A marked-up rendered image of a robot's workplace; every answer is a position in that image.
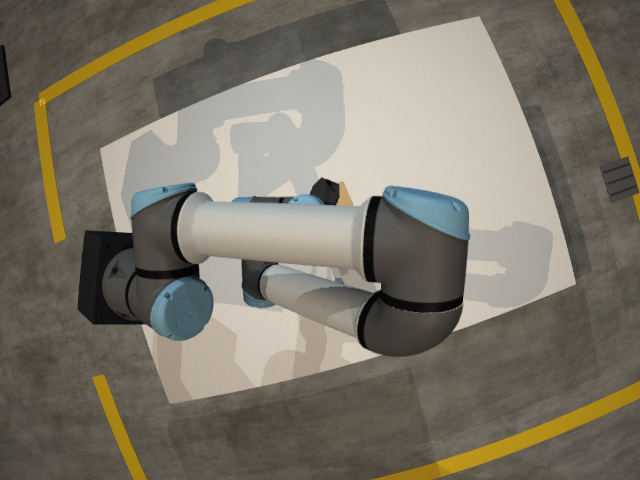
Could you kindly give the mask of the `tan square mat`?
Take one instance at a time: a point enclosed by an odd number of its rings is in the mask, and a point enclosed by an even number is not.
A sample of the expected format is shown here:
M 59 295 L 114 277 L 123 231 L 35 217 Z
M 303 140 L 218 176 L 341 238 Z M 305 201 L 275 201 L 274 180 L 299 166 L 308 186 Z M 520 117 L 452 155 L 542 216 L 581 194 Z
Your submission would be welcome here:
M 344 183 L 340 182 L 338 184 L 340 186 L 340 197 L 336 205 L 353 206 Z

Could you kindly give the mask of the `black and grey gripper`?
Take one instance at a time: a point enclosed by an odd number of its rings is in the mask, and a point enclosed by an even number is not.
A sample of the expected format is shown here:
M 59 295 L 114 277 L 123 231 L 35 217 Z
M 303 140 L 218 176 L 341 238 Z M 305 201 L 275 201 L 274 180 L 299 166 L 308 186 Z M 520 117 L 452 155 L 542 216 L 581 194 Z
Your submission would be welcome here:
M 325 205 L 336 205 L 340 197 L 339 184 L 321 177 L 313 185 L 310 195 L 318 197 Z

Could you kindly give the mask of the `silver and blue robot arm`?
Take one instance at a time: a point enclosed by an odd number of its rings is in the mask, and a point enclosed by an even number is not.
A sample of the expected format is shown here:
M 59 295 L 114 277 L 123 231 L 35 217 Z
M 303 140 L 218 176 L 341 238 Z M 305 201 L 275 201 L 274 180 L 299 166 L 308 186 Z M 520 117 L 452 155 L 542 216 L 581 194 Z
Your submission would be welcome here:
M 102 280 L 104 299 L 120 317 L 174 341 L 195 337 L 214 305 L 199 264 L 214 256 L 244 259 L 247 305 L 279 305 L 377 354 L 428 351 L 460 320 L 470 240 L 460 199 L 401 186 L 360 206 L 325 205 L 308 194 L 214 202 L 196 191 L 184 183 L 133 195 L 133 248 L 109 262 Z M 278 263 L 354 269 L 381 290 Z

